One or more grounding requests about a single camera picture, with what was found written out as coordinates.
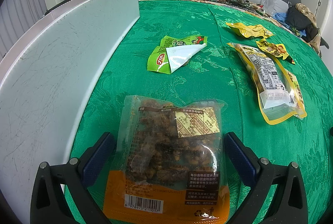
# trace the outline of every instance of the blue cloth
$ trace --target blue cloth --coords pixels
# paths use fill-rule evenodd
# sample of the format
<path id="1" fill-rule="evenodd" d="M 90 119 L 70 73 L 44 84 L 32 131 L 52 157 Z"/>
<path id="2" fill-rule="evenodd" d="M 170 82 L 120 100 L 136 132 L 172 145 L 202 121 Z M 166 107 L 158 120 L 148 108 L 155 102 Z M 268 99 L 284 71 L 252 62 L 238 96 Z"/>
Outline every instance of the blue cloth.
<path id="1" fill-rule="evenodd" d="M 290 29 L 290 26 L 285 23 L 287 19 L 286 13 L 276 13 L 272 16 L 276 21 L 278 21 L 281 25 L 284 25 L 287 29 Z M 299 30 L 299 37 L 306 36 L 305 30 Z"/>

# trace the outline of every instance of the snack package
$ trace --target snack package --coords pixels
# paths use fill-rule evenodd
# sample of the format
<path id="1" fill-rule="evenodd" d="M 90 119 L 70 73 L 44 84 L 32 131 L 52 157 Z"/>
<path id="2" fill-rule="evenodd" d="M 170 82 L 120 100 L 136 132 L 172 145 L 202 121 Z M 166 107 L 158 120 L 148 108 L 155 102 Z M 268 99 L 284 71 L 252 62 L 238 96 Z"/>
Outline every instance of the snack package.
<path id="1" fill-rule="evenodd" d="M 228 43 L 239 52 L 251 74 L 257 92 L 261 113 L 269 124 L 278 124 L 295 115 L 307 116 L 296 76 L 284 69 L 275 57 L 267 57 L 258 48 Z"/>
<path id="2" fill-rule="evenodd" d="M 147 70 L 171 74 L 207 46 L 207 36 L 176 39 L 165 36 L 148 58 Z"/>
<path id="3" fill-rule="evenodd" d="M 221 110 L 126 96 L 103 212 L 144 224 L 225 223 L 229 216 Z"/>
<path id="4" fill-rule="evenodd" d="M 272 44 L 267 42 L 265 38 L 261 39 L 260 41 L 255 41 L 257 46 L 264 52 L 272 54 L 273 56 L 280 58 L 282 57 L 283 60 L 287 59 L 292 64 L 295 64 L 294 60 L 288 54 L 287 49 L 285 48 L 284 44 Z"/>
<path id="5" fill-rule="evenodd" d="M 245 38 L 253 37 L 264 37 L 268 38 L 274 35 L 268 29 L 262 25 L 246 26 L 243 23 L 226 23 L 237 35 L 244 36 Z"/>

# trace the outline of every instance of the barcode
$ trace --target barcode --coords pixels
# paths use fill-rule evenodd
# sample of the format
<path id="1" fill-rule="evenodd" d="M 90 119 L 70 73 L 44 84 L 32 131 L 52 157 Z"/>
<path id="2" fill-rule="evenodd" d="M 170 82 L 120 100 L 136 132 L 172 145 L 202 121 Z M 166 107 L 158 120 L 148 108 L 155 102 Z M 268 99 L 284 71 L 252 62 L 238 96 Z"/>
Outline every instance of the barcode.
<path id="1" fill-rule="evenodd" d="M 162 214 L 163 200 L 147 199 L 125 194 L 124 207 Z"/>

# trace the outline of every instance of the gray curtain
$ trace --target gray curtain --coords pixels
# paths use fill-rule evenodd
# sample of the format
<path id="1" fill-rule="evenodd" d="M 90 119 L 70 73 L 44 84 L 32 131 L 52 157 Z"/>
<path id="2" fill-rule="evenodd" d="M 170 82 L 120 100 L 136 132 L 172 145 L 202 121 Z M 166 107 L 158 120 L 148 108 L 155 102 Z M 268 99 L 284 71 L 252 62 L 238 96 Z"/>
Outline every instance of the gray curtain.
<path id="1" fill-rule="evenodd" d="M 46 10 L 45 0 L 4 0 L 0 6 L 0 61 Z"/>

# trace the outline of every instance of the green tablecloth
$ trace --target green tablecloth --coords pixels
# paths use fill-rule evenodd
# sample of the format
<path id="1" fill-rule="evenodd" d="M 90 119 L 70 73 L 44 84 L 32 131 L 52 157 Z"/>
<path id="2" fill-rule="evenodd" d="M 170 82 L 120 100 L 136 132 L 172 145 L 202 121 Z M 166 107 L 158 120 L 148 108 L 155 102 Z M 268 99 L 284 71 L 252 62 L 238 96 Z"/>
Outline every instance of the green tablecloth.
<path id="1" fill-rule="evenodd" d="M 129 31 L 105 67 L 84 111 L 71 157 L 80 157 L 104 131 L 118 135 L 126 95 L 142 95 L 183 106 L 197 100 L 218 98 L 228 103 L 223 113 L 223 133 L 234 131 L 258 157 L 272 163 L 299 163 L 307 193 L 309 223 L 316 223 L 326 210 L 332 193 L 332 88 L 333 78 L 318 55 L 294 35 L 274 24 L 223 6 L 187 1 L 141 1 L 140 19 Z M 256 46 L 254 39 L 237 36 L 226 22 L 262 24 L 275 35 L 269 42 L 283 43 L 296 65 L 282 65 L 297 76 L 308 116 L 289 118 L 277 125 L 264 121 L 255 86 L 235 50 L 227 42 Z M 147 71 L 147 59 L 165 35 L 183 38 L 207 35 L 208 46 L 189 64 L 171 75 Z M 103 207 L 104 191 L 112 157 L 89 191 Z M 230 213 L 241 204 L 249 188 L 228 168 Z M 258 215 L 269 207 L 274 187 Z M 77 220 L 83 223 L 67 190 L 66 199 Z"/>

